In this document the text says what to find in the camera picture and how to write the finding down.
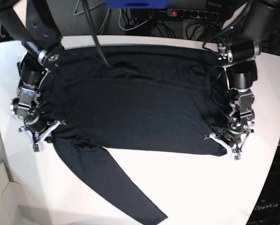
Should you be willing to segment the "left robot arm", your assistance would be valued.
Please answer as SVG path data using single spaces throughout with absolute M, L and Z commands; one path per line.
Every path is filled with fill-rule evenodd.
M 280 22 L 280 0 L 249 0 L 229 23 L 214 35 L 217 51 L 211 51 L 221 61 L 215 81 L 223 79 L 228 101 L 217 108 L 226 118 L 226 125 L 206 136 L 240 160 L 242 149 L 253 133 L 255 113 L 252 109 L 253 82 L 258 78 L 255 59 L 262 52 L 262 41 Z

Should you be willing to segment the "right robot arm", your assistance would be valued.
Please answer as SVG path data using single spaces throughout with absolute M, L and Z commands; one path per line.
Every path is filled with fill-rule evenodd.
M 10 110 L 23 121 L 19 132 L 28 137 L 33 152 L 40 152 L 44 150 L 44 141 L 51 141 L 52 132 L 62 124 L 59 120 L 44 119 L 41 108 L 46 100 L 40 88 L 47 75 L 58 66 L 64 47 L 45 0 L 27 1 L 26 23 L 22 23 L 14 11 L 16 3 L 16 0 L 0 0 L 0 23 L 27 51 L 18 66 L 20 81 Z

